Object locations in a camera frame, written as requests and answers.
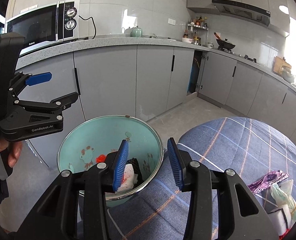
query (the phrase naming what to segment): blue plaid fabric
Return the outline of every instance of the blue plaid fabric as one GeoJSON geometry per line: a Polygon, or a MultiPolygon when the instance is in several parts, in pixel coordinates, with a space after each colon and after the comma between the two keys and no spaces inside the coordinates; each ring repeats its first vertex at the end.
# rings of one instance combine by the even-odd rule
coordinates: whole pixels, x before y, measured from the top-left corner
{"type": "MultiPolygon", "coordinates": [[[[177,144],[209,169],[234,169],[246,184],[269,171],[282,170],[294,180],[296,200],[296,146],[282,133],[262,122],[221,118],[185,133],[177,144]]],[[[217,238],[218,205],[213,190],[213,235],[217,238]]],[[[276,207],[270,192],[256,195],[267,212],[276,207]]],[[[168,157],[147,188],[122,205],[110,208],[109,230],[113,240],[182,239],[187,222],[190,193],[175,185],[168,157]]]]}

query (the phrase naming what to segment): purple wrapper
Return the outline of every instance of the purple wrapper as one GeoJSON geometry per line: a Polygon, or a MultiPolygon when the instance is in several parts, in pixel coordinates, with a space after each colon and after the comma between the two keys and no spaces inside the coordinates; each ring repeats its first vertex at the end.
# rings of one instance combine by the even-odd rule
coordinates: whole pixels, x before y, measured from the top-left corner
{"type": "Polygon", "coordinates": [[[289,174],[284,173],[283,171],[271,171],[268,172],[266,175],[264,175],[261,179],[258,181],[248,185],[248,188],[254,193],[259,193],[267,188],[270,188],[270,186],[273,183],[280,182],[286,178],[289,177],[289,174]]]}

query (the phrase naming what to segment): plastic bag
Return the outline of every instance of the plastic bag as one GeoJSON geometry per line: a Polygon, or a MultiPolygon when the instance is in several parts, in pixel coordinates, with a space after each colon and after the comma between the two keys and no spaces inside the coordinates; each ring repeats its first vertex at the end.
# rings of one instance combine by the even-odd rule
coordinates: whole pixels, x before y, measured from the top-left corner
{"type": "Polygon", "coordinates": [[[284,181],[278,186],[277,183],[274,183],[270,187],[270,193],[275,199],[275,202],[278,207],[283,205],[288,205],[290,214],[291,214],[291,226],[296,222],[296,201],[291,196],[293,186],[293,179],[284,181]]]}

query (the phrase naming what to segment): microwave door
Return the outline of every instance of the microwave door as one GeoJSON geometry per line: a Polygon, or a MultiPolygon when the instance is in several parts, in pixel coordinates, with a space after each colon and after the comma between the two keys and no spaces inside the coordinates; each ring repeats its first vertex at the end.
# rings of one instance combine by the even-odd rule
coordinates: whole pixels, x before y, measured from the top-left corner
{"type": "Polygon", "coordinates": [[[59,3],[55,3],[37,7],[7,21],[7,32],[16,32],[25,37],[21,55],[59,42],[58,5],[59,3]]]}

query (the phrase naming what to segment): microwave dial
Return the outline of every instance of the microwave dial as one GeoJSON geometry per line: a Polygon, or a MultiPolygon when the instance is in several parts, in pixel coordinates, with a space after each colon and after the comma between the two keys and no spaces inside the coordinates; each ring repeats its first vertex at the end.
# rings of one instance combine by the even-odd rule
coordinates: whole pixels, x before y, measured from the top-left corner
{"type": "Polygon", "coordinates": [[[69,20],[68,22],[66,22],[65,27],[67,30],[72,30],[76,27],[77,23],[74,19],[69,20]]]}
{"type": "Polygon", "coordinates": [[[66,15],[68,17],[74,17],[75,15],[77,14],[77,10],[76,8],[71,8],[71,9],[68,9],[67,12],[66,12],[66,15]]]}

